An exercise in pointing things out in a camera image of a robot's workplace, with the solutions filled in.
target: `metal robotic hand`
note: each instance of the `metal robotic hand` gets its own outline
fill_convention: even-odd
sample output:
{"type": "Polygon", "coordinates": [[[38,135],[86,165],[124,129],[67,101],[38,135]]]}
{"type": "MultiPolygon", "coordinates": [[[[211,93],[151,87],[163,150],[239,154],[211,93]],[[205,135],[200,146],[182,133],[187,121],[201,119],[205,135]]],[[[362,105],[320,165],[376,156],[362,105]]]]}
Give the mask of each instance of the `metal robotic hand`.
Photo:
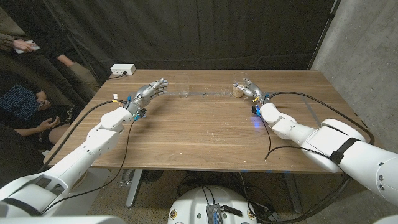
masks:
{"type": "Polygon", "coordinates": [[[150,103],[151,99],[167,93],[166,86],[168,84],[169,83],[166,79],[161,78],[159,81],[154,81],[148,85],[144,85],[134,95],[133,100],[139,103],[139,107],[143,108],[150,103]]]}
{"type": "Polygon", "coordinates": [[[250,79],[244,78],[244,85],[233,84],[237,89],[242,90],[246,96],[252,96],[258,98],[258,100],[264,104],[266,100],[265,94],[260,90],[260,88],[254,84],[250,79]]]}

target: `concrete wall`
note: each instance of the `concrete wall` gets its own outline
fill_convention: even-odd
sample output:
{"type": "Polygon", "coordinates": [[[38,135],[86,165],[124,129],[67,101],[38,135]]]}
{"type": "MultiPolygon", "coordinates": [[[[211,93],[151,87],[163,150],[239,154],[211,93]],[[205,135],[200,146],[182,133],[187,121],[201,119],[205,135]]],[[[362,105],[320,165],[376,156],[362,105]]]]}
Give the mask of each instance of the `concrete wall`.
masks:
{"type": "Polygon", "coordinates": [[[398,1],[342,0],[312,70],[398,152],[398,1]]]}

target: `wooden table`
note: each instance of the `wooden table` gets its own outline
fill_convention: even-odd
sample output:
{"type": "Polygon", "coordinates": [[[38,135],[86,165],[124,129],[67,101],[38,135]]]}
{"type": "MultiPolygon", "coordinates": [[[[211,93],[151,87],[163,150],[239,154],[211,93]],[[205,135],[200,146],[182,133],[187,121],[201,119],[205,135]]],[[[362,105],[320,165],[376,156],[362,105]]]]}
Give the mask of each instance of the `wooden table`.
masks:
{"type": "MultiPolygon", "coordinates": [[[[146,118],[133,124],[123,165],[125,169],[327,173],[297,149],[280,149],[273,152],[267,162],[264,161],[269,147],[266,128],[261,119],[251,112],[251,106],[255,104],[252,98],[232,96],[232,76],[236,72],[246,72],[264,92],[306,93],[361,122],[322,73],[317,71],[137,70],[134,75],[107,81],[82,114],[99,103],[112,100],[113,93],[125,100],[130,92],[165,78],[169,81],[168,93],[152,100],[146,106],[146,118]],[[173,77],[180,72],[190,76],[188,98],[180,98],[176,93],[173,77]]],[[[302,96],[278,95],[271,102],[300,124],[313,128],[319,127],[320,122],[327,118],[348,123],[328,108],[302,96]]],[[[78,147],[102,115],[118,106],[111,103],[91,112],[50,165],[78,147]]],[[[119,144],[97,159],[93,167],[120,167],[127,130],[121,134],[119,144]]],[[[271,129],[268,130],[271,148],[294,146],[292,141],[282,140],[271,129]]]]}

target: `power strip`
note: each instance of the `power strip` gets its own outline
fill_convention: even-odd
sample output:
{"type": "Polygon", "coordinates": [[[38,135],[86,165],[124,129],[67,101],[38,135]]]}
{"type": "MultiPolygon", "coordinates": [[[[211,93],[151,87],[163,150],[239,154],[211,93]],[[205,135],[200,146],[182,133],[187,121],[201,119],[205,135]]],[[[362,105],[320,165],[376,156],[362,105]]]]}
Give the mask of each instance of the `power strip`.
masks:
{"type": "Polygon", "coordinates": [[[113,75],[122,75],[127,72],[127,75],[132,75],[136,71],[134,64],[114,64],[111,68],[113,75]]]}

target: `glass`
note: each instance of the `glass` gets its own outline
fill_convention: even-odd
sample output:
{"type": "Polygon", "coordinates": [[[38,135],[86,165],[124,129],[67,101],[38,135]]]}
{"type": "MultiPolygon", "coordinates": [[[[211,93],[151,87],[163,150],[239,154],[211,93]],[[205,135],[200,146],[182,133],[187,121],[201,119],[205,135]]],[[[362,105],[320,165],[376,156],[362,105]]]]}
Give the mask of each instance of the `glass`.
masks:
{"type": "MultiPolygon", "coordinates": [[[[247,73],[237,72],[232,76],[232,83],[245,86],[245,84],[244,84],[245,78],[249,78],[249,75],[247,73]]],[[[235,86],[232,86],[232,95],[235,97],[242,97],[243,91],[237,89],[235,86]]]]}
{"type": "Polygon", "coordinates": [[[174,76],[175,87],[181,98],[189,95],[189,76],[186,73],[178,73],[174,76]]]}

